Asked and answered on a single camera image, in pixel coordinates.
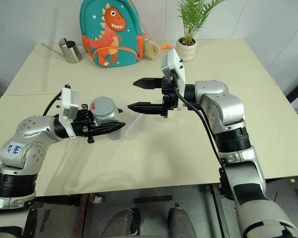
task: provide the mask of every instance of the gray cup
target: gray cup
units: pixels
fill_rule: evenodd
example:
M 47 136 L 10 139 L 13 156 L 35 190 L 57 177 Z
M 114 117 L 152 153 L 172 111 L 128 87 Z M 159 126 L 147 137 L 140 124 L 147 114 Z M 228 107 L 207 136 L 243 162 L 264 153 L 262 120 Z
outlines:
M 105 122 L 120 121 L 118 109 L 114 101 L 109 97 L 99 97 L 94 99 L 89 106 L 95 121 L 98 125 Z M 111 140 L 119 140 L 121 138 L 121 129 L 107 134 Z
M 69 63 L 80 62 L 83 58 L 74 41 L 67 41 L 65 38 L 60 39 L 59 46 L 64 57 Z

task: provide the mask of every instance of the orange dinosaur print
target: orange dinosaur print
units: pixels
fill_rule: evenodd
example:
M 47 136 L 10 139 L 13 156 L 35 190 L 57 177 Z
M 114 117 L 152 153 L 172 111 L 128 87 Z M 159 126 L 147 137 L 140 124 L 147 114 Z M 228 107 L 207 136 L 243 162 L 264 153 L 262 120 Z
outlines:
M 119 46 L 119 42 L 122 41 L 122 38 L 116 34 L 116 32 L 121 32 L 126 28 L 126 21 L 120 15 L 119 11 L 111 7 L 108 3 L 106 4 L 106 10 L 103 9 L 104 16 L 101 18 L 104 22 L 101 22 L 100 25 L 104 28 L 104 31 L 100 31 L 100 34 L 95 39 L 88 38 L 88 43 L 93 48 Z M 117 49 L 103 49 L 98 51 L 98 62 L 102 66 L 108 67 L 110 62 L 105 58 L 107 55 L 111 55 L 111 61 L 113 63 L 119 63 L 116 61 L 118 56 Z

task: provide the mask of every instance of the table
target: table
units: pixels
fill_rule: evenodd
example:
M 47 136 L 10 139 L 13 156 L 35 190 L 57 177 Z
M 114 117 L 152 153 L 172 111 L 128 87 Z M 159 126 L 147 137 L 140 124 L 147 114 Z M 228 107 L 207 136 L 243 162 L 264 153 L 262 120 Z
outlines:
M 199 41 L 193 61 L 184 63 L 187 83 L 220 80 L 245 106 L 247 130 L 265 178 L 298 175 L 298 116 L 247 43 Z M 69 83 L 80 103 L 113 98 L 129 124 L 139 114 L 126 108 L 138 101 L 160 103 L 161 91 L 132 85 L 142 77 L 161 77 L 161 58 L 126 67 L 100 68 L 89 57 L 69 64 L 37 44 L 0 100 L 0 148 L 24 118 L 41 115 Z M 50 115 L 58 113 L 55 107 Z M 214 183 L 219 164 L 200 119 L 192 112 L 170 111 L 168 119 L 145 115 L 130 136 L 112 141 L 106 135 L 51 145 L 37 179 L 37 195 Z

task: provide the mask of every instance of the potted plant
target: potted plant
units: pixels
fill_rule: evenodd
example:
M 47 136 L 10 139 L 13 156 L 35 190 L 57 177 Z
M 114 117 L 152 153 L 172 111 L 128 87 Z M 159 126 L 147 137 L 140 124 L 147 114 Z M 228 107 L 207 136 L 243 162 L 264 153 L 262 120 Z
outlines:
M 183 61 L 192 60 L 195 56 L 197 42 L 195 34 L 203 27 L 211 10 L 224 0 L 181 0 L 178 2 L 184 26 L 184 37 L 176 42 L 176 51 Z

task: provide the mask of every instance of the handwritten label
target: handwritten label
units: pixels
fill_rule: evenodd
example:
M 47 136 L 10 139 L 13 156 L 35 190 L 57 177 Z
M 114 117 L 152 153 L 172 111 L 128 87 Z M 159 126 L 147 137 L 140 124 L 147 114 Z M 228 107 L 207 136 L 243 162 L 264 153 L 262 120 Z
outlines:
M 18 156 L 18 154 L 21 152 L 24 144 L 20 144 L 17 142 L 10 142 L 6 148 L 6 156 L 8 159 L 13 159 Z

